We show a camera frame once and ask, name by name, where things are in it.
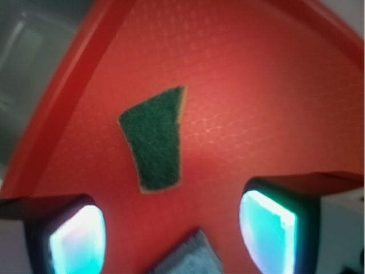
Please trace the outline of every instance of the red edge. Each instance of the red edge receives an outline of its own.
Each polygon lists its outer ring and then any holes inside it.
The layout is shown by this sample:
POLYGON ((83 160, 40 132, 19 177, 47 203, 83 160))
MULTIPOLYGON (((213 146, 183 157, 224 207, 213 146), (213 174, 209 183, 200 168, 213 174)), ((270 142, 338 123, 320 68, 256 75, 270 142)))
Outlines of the red edge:
POLYGON ((267 1, 326 38, 364 71, 364 41, 322 3, 317 0, 267 1))
POLYGON ((10 161, 1 197, 30 196, 82 93, 135 0, 97 0, 10 161))

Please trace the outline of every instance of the red plastic surface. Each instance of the red plastic surface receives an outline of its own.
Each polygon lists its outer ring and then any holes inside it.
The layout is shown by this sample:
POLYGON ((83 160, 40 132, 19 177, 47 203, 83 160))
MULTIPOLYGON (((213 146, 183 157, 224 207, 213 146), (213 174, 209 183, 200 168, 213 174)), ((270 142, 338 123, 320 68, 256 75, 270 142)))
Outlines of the red plastic surface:
MULTIPOLYGON (((73 81, 48 89, 62 99, 37 112, 49 115, 33 119, 1 195, 92 195, 107 222, 105 273, 145 272, 197 226, 225 272, 257 273, 238 225, 250 177, 363 174, 361 41, 311 1, 144 0, 123 24, 129 6, 121 3, 110 1, 120 6, 106 8, 109 23, 96 27, 109 41, 87 43, 93 61, 78 59, 73 81), (188 87, 182 185, 142 195, 117 117, 178 85, 188 87)), ((60 75, 69 81, 60 72, 54 83, 60 75)))

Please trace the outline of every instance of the textured red surface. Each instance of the textured red surface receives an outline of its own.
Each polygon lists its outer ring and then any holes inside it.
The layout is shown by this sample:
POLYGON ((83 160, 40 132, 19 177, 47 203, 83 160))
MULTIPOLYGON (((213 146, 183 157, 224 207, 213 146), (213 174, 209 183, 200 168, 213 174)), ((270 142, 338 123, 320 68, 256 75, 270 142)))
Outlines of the textured red surface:
POLYGON ((267 2, 137 1, 29 194, 95 198, 107 222, 105 273, 148 270, 197 226, 225 272, 257 273, 238 226, 245 182, 363 174, 363 85, 353 58, 267 2), (182 185, 142 195, 117 117, 178 85, 188 87, 182 185))

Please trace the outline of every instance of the green scouring pad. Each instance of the green scouring pad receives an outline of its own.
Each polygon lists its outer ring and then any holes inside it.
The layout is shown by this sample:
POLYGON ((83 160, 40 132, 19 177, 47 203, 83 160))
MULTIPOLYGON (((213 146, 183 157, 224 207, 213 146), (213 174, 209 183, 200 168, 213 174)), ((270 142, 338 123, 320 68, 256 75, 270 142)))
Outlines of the green scouring pad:
POLYGON ((180 181, 179 131, 185 90, 184 87, 166 90, 119 117, 133 153, 142 193, 165 190, 180 181))

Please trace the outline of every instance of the glowing light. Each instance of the glowing light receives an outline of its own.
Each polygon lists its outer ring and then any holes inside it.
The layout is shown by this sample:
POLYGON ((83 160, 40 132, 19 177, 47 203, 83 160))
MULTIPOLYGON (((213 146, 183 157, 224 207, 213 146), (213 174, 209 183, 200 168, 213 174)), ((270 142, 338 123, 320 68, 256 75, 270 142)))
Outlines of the glowing light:
POLYGON ((240 204, 242 237, 262 273, 293 273, 296 215, 262 193, 246 192, 240 204))
POLYGON ((106 228, 102 211, 86 205, 50 236, 56 274, 100 273, 106 249, 106 228))

